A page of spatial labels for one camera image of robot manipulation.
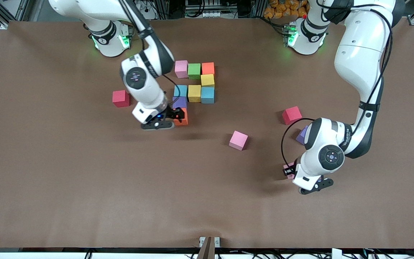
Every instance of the foam cube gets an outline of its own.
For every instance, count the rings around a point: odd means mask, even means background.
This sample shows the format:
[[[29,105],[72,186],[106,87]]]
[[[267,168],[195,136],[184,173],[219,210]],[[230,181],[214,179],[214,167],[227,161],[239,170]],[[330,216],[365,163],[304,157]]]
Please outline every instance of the foam cube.
[[[188,112],[186,108],[181,108],[184,112],[184,118],[181,119],[181,122],[177,119],[174,119],[175,126],[184,126],[188,124]]]
[[[209,74],[215,75],[215,66],[213,65],[213,62],[202,64],[202,75]]]
[[[188,87],[186,85],[176,85],[174,90],[174,97],[175,96],[184,96],[188,93]]]
[[[188,64],[188,78],[191,80],[199,80],[201,78],[201,64]]]
[[[175,75],[178,78],[188,78],[188,61],[177,60],[175,61]]]
[[[215,102],[215,88],[201,87],[201,103],[212,104]]]
[[[188,85],[188,100],[189,102],[201,102],[200,85]]]
[[[230,146],[242,150],[245,146],[245,141],[247,141],[248,136],[240,133],[239,131],[234,131],[233,136],[230,140]]]
[[[215,87],[215,81],[212,74],[201,75],[202,87]]]
[[[304,135],[306,135],[306,130],[308,129],[308,126],[305,126],[300,133],[298,134],[298,136],[296,137],[296,141],[300,142],[301,145],[304,145]]]
[[[117,108],[130,106],[130,95],[125,90],[114,91],[113,103]]]
[[[174,101],[174,103],[172,104],[172,108],[186,108],[186,97],[184,96],[179,96],[176,97],[174,96],[172,98],[172,101]]]
[[[286,174],[288,174],[287,175],[287,179],[293,179],[293,178],[295,178],[295,175],[294,174],[292,174],[292,170],[291,169],[289,169],[289,167],[286,165],[286,164],[284,164],[284,172],[286,173]]]
[[[298,106],[285,109],[284,113],[282,113],[282,117],[284,118],[285,125],[290,125],[294,123],[296,120],[302,118]]]

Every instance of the red cube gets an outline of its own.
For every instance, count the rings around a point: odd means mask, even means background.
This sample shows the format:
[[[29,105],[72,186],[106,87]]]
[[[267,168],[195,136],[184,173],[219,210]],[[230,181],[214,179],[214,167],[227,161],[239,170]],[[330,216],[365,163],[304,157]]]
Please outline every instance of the red cube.
[[[298,119],[301,119],[301,113],[299,112],[298,106],[288,108],[284,110],[284,113],[282,114],[282,117],[284,118],[285,125],[290,125],[297,121]]]
[[[213,62],[202,64],[202,75],[215,75],[215,66]]]
[[[113,103],[117,108],[130,106],[130,95],[125,90],[114,91]]]

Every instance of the black circular cap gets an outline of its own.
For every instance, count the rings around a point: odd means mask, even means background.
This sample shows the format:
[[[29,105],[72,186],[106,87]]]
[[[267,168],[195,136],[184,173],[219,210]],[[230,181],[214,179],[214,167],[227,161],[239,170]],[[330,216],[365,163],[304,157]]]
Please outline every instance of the black circular cap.
[[[133,89],[141,89],[145,86],[146,72],[140,67],[130,69],[125,75],[125,82]]]
[[[319,151],[319,162],[326,170],[332,171],[343,164],[345,154],[339,146],[327,145]]]

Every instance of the yellow cube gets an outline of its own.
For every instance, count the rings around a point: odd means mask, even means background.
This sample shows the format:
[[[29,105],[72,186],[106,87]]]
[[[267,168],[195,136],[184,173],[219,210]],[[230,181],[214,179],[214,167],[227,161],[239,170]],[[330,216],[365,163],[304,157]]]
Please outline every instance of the yellow cube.
[[[215,81],[213,75],[201,75],[202,87],[215,87]]]
[[[189,102],[201,102],[200,85],[188,85],[188,100]]]

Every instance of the orange cube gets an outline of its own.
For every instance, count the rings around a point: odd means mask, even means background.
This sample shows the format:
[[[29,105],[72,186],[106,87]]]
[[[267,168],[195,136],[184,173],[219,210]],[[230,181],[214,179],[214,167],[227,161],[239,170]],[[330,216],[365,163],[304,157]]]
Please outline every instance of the orange cube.
[[[215,75],[215,68],[213,62],[202,64],[202,75]]]
[[[188,124],[188,112],[186,111],[186,108],[181,108],[184,112],[184,118],[181,119],[181,122],[177,119],[174,119],[175,126],[183,126]]]

